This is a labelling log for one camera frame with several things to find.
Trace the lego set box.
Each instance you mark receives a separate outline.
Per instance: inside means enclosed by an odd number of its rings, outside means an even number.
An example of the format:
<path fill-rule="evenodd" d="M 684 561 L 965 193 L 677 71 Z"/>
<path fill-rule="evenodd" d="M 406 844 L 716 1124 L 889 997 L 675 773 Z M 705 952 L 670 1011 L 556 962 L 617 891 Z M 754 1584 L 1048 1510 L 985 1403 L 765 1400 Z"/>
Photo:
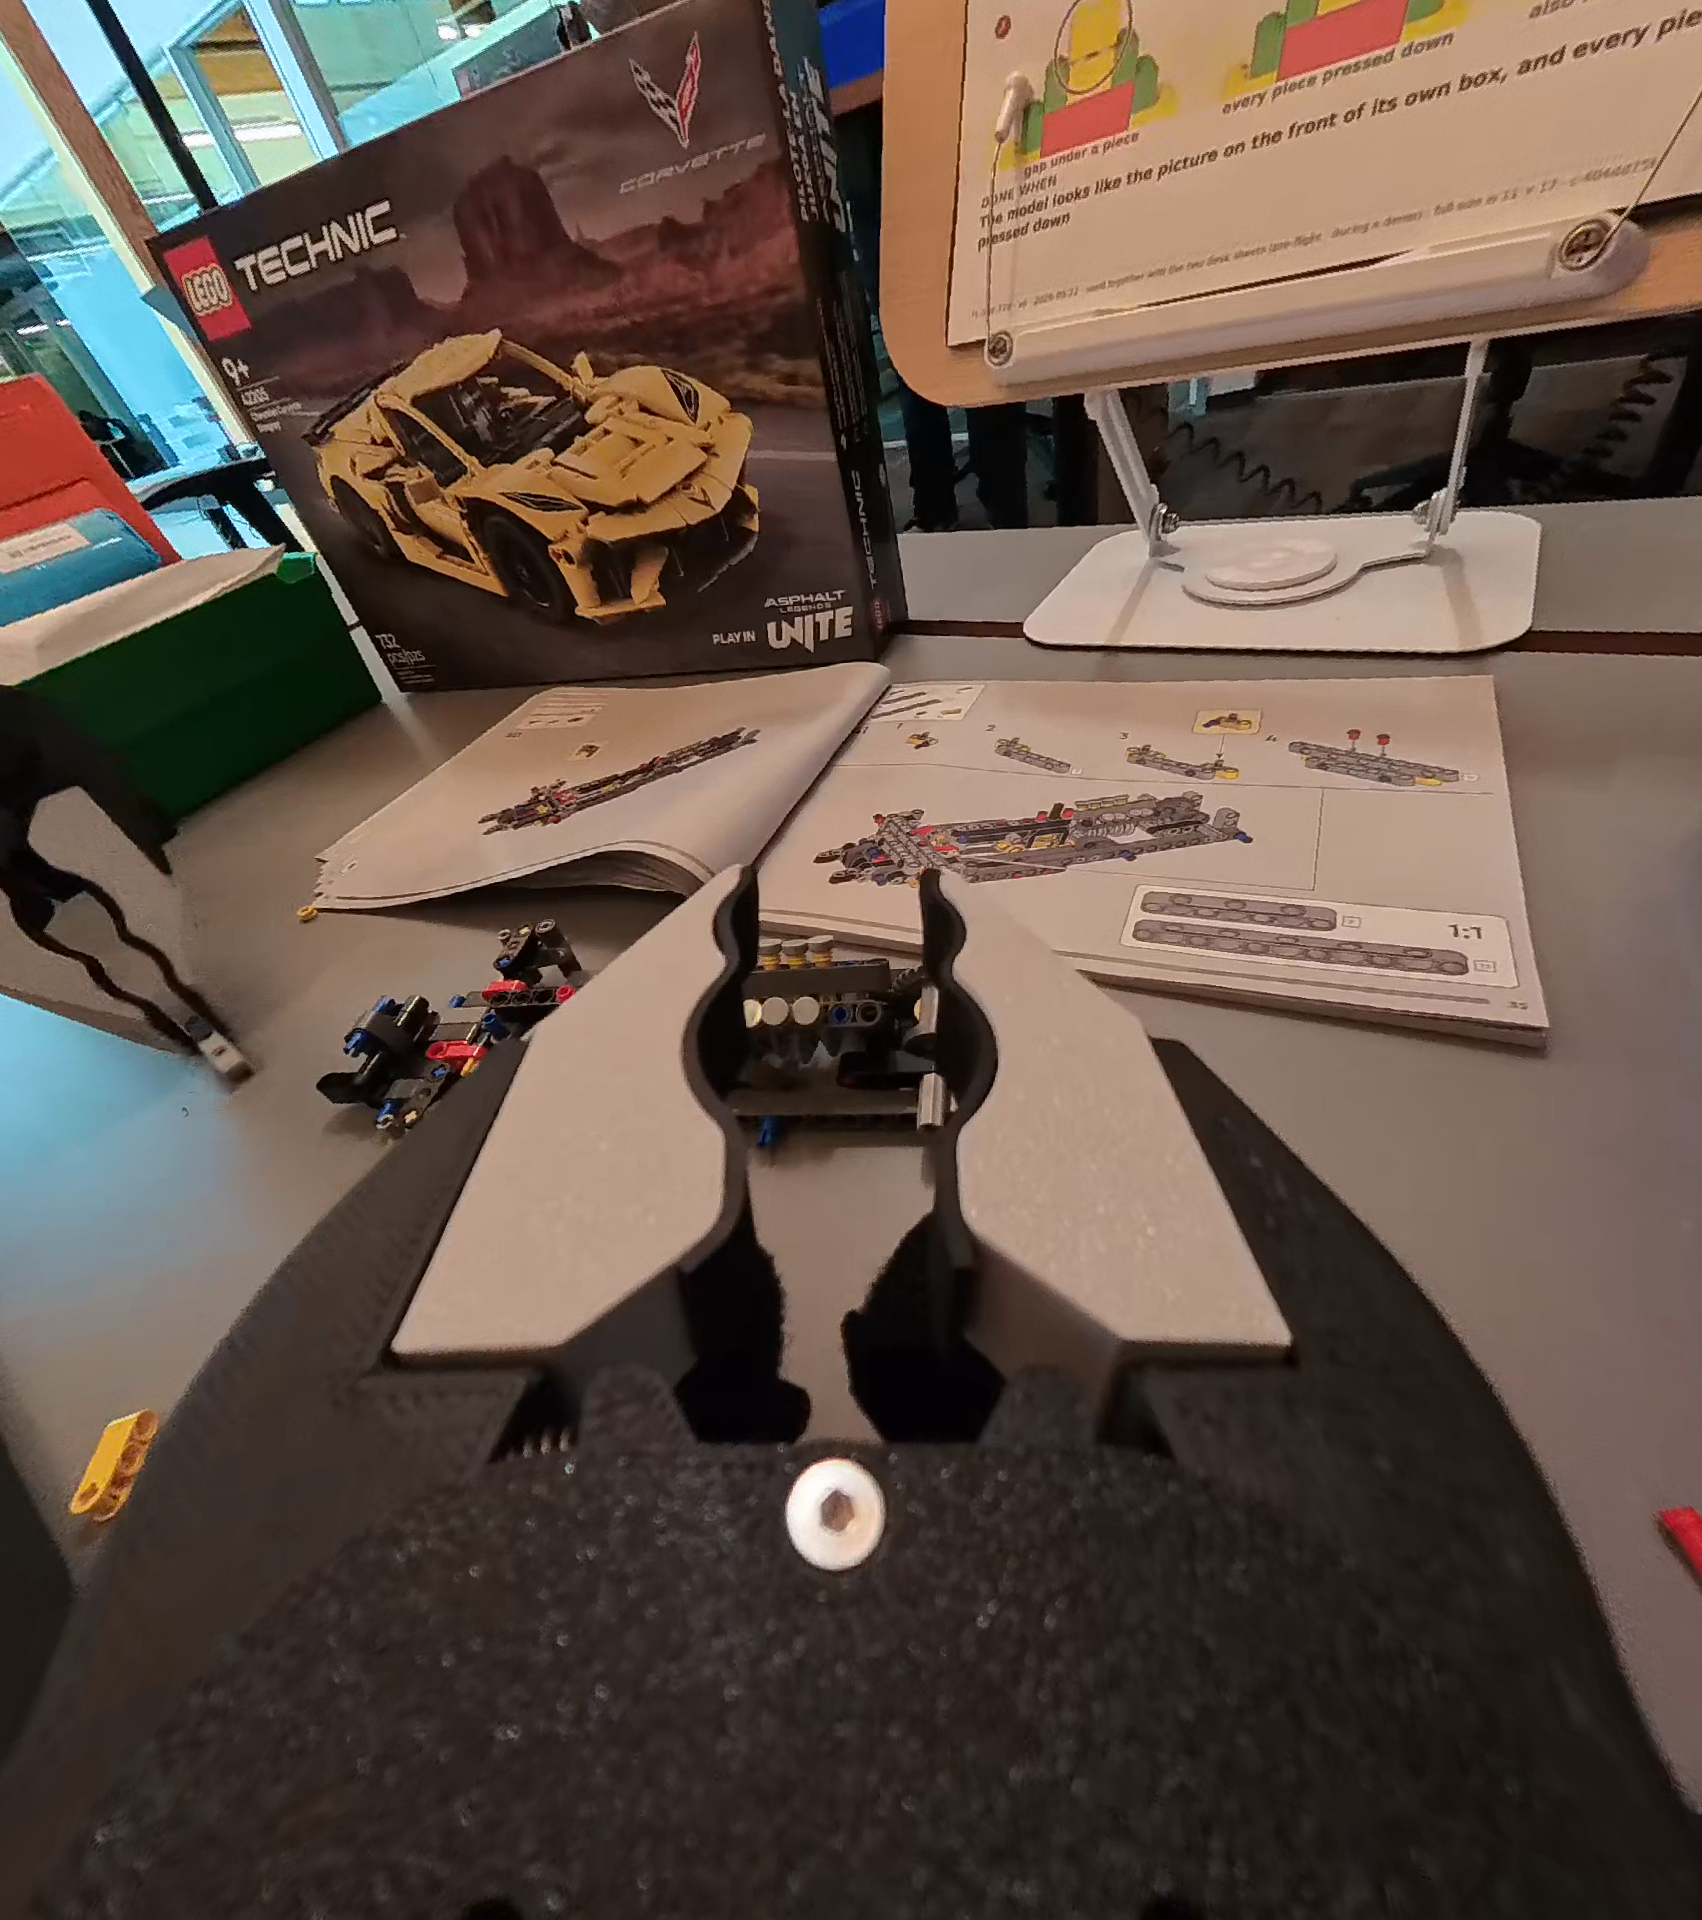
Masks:
<path fill-rule="evenodd" d="M 408 694 L 873 660 L 904 616 L 817 3 L 631 3 L 152 270 Z"/>

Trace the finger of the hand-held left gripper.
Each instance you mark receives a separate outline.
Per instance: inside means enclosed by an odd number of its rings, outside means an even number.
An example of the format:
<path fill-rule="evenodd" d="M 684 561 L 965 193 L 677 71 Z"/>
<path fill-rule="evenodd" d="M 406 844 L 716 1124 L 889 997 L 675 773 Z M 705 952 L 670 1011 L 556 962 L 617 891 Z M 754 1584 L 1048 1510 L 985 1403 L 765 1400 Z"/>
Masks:
<path fill-rule="evenodd" d="M 169 1054 L 197 1054 L 196 1015 L 107 973 L 104 960 L 71 947 L 53 930 L 26 933 L 0 889 L 0 997 L 80 1021 L 93 1030 Z"/>
<path fill-rule="evenodd" d="M 233 1038 L 230 1018 L 196 979 L 196 923 L 179 880 L 91 795 L 59 791 L 36 803 L 26 849 L 46 895 L 39 909 L 28 909 L 35 935 L 53 930 L 71 947 L 102 958 L 107 973 L 157 988 L 164 1001 Z"/>

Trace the light blue roll with label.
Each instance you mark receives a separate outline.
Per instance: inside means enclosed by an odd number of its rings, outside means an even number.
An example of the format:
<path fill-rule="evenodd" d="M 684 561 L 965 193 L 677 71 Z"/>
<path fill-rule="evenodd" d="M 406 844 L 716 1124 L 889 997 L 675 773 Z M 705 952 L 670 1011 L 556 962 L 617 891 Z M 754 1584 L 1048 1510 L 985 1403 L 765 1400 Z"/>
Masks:
<path fill-rule="evenodd" d="M 166 558 L 128 519 L 91 510 L 0 540 L 0 628 L 161 571 Z"/>

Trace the grey lego car chassis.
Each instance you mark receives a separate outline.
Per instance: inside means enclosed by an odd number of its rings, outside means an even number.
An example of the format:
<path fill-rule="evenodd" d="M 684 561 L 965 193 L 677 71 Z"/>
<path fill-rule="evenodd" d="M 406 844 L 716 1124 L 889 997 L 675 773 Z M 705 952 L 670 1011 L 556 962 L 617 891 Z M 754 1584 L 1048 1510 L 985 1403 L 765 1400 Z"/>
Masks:
<path fill-rule="evenodd" d="M 587 982 L 560 923 L 507 925 L 491 979 L 453 995 L 379 997 L 315 1081 L 336 1109 L 408 1137 L 462 1081 L 571 1004 Z M 923 968 L 836 952 L 831 933 L 764 933 L 741 985 L 746 1064 L 730 1109 L 764 1153 L 796 1124 L 933 1133 L 955 1117 L 935 1064 L 935 995 Z"/>

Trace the black pole with round top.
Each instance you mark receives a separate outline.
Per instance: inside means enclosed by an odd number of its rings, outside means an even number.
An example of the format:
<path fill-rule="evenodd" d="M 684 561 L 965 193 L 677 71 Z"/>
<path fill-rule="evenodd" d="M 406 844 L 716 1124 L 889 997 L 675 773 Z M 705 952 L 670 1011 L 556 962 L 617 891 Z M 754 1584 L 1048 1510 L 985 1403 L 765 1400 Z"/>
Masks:
<path fill-rule="evenodd" d="M 186 42 L 210 3 L 99 3 L 99 32 L 112 41 L 123 79 L 179 177 L 192 209 L 219 203 L 216 135 L 208 131 L 188 79 Z"/>

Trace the small yellow lego liftarm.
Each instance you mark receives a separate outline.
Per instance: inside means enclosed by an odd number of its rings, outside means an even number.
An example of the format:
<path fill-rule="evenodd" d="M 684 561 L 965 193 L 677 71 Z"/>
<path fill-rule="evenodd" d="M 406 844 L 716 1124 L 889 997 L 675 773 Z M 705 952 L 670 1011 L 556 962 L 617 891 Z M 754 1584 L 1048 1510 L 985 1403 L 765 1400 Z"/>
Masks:
<path fill-rule="evenodd" d="M 145 1453 L 157 1439 L 161 1413 L 152 1408 L 140 1408 L 132 1413 L 115 1417 L 96 1439 L 96 1448 L 71 1492 L 67 1514 L 91 1525 L 104 1525 L 115 1519 L 137 1477 L 143 1472 Z"/>

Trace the lego instruction booklet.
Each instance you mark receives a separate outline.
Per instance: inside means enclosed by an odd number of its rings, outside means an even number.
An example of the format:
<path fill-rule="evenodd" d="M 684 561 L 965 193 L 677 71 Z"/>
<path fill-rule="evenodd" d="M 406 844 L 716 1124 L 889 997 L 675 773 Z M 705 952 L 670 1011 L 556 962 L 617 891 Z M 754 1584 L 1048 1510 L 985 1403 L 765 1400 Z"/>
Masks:
<path fill-rule="evenodd" d="M 1548 1045 L 1488 676 L 548 690 L 320 856 L 325 910 L 692 895 L 915 952 L 970 880 L 1107 988 Z"/>

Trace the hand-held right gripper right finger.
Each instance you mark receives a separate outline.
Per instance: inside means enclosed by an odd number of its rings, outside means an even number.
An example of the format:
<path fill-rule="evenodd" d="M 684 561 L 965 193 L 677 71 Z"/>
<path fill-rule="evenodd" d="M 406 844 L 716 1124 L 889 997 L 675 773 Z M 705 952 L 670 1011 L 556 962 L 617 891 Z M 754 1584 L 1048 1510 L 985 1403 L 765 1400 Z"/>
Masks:
<path fill-rule="evenodd" d="M 997 1374 L 1275 1365 L 1291 1329 L 1142 1026 L 980 880 L 921 880 L 933 1301 Z"/>

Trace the green container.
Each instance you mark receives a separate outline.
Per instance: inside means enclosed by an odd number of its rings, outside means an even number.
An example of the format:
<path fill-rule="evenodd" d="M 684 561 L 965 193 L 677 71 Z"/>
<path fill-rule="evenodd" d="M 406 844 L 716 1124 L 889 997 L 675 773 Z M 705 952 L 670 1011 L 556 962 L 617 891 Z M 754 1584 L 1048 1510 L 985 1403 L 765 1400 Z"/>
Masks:
<path fill-rule="evenodd" d="M 172 819 L 283 763 L 379 690 L 311 555 L 26 687 L 112 747 Z"/>

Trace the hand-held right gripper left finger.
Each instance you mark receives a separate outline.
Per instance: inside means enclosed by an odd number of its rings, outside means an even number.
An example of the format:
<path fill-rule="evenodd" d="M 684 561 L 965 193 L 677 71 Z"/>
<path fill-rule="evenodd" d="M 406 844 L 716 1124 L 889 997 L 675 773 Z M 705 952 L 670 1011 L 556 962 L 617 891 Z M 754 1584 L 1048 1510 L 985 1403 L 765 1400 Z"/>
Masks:
<path fill-rule="evenodd" d="M 754 871 L 726 868 L 534 1027 L 396 1363 L 692 1371 L 687 1280 L 746 1219 L 730 1094 L 756 935 Z"/>

